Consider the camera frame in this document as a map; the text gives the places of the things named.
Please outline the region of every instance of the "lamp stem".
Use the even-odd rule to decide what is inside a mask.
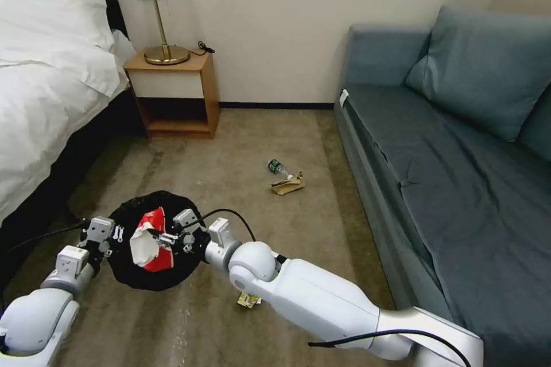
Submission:
[[[166,43],[165,29],[162,27],[161,12],[159,11],[159,4],[157,0],[153,0],[153,7],[155,8],[155,15],[157,16],[157,24],[159,25],[159,31],[161,32],[162,51],[164,54],[168,54],[167,58],[170,58],[170,48]]]

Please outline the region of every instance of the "sofa armrest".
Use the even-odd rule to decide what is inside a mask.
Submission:
[[[430,29],[352,26],[339,87],[351,83],[401,85],[427,53],[429,40]]]

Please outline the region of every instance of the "sofa seat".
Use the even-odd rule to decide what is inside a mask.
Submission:
[[[549,360],[549,164],[405,87],[346,89],[343,110],[384,159],[386,202],[413,223],[403,231],[452,321],[482,337],[488,366]]]

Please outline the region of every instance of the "bottle label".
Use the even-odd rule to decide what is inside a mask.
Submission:
[[[268,163],[268,169],[272,171],[272,173],[277,174],[277,167],[281,165],[280,162],[278,162],[276,159],[272,159],[270,163]]]

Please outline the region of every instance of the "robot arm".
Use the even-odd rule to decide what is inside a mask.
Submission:
[[[483,365],[483,342],[475,334],[425,310],[413,307],[386,311],[375,306],[355,284],[301,259],[287,259],[262,242],[237,246],[228,221],[219,218],[209,228],[207,262],[227,270],[239,291],[256,295],[282,317],[323,341],[366,333],[414,330],[452,344],[472,367]],[[233,250],[229,260],[225,250]],[[464,366],[446,344],[421,334],[390,334],[357,339],[339,348],[367,349],[386,360],[406,358],[418,347],[416,366]]]
[[[189,212],[182,212],[174,218]],[[180,242],[189,252],[194,239],[191,226],[182,236],[159,238]],[[49,366],[68,335],[79,309],[77,300],[111,253],[110,242],[122,240],[112,220],[94,218],[78,247],[65,247],[56,269],[39,290],[16,299],[0,319],[0,366]],[[416,307],[385,311],[375,306],[355,284],[301,259],[287,259],[262,242],[241,244],[231,233],[228,220],[219,218],[208,229],[211,241],[205,260],[229,274],[230,283],[242,292],[261,297],[282,317],[325,342],[350,339],[340,348],[367,349],[387,360],[407,357],[418,347],[416,366],[467,365],[442,342],[413,334],[417,330],[451,343],[472,367],[482,367],[483,343],[471,332]],[[356,338],[366,333],[402,330],[399,334]]]

